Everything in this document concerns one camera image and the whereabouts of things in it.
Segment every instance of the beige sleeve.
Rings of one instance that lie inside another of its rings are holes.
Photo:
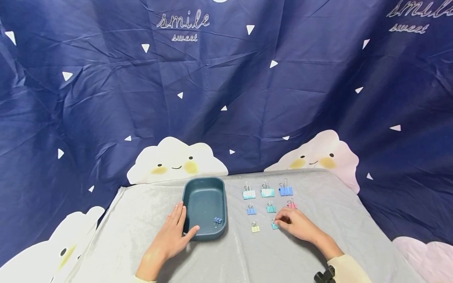
[[[368,274],[350,255],[342,255],[327,262],[335,268],[336,283],[371,283]]]
[[[131,283],[156,283],[156,281],[143,281],[142,279],[138,279],[137,277],[134,276],[134,278],[132,278]]]

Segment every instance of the dark blue tray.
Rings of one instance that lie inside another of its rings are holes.
[[[187,182],[184,188],[183,202],[187,208],[183,232],[199,225],[200,230],[192,241],[210,241],[220,238],[227,225],[227,197],[222,179],[196,178]],[[221,218],[222,223],[214,226],[214,218]]]

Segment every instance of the cloud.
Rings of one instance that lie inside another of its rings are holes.
[[[88,247],[104,211],[95,206],[87,214],[69,214],[49,240],[28,247],[5,263],[0,268],[0,282],[62,282]]]
[[[453,283],[453,246],[398,237],[393,244],[427,283]]]
[[[354,193],[359,193],[360,187],[356,179],[356,167],[359,158],[341,141],[334,130],[318,133],[309,142],[298,149],[283,155],[280,160],[264,171],[324,168],[338,176]]]
[[[144,148],[127,172],[131,184],[188,179],[194,176],[228,175],[228,169],[204,143],[188,146],[167,137],[156,146]]]

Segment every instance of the white binder clip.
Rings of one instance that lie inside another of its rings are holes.
[[[254,190],[251,189],[250,187],[250,182],[246,182],[246,185],[244,186],[244,191],[242,192],[242,197],[245,200],[249,200],[251,198],[256,198],[256,193]]]
[[[261,196],[262,197],[274,197],[274,189],[270,188],[269,182],[264,180],[264,184],[261,185],[263,188],[261,189]]]

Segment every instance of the hand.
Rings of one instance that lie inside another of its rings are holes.
[[[311,243],[324,234],[305,214],[297,209],[284,207],[277,213],[275,223],[294,237]]]
[[[327,261],[344,255],[334,239],[319,229],[300,210],[285,207],[277,213],[275,224],[293,236],[314,244]]]
[[[164,263],[179,254],[200,230],[200,226],[195,226],[183,237],[186,213],[186,206],[181,201],[167,216],[164,226],[143,255],[139,269],[135,274],[137,278],[144,281],[155,281]]]

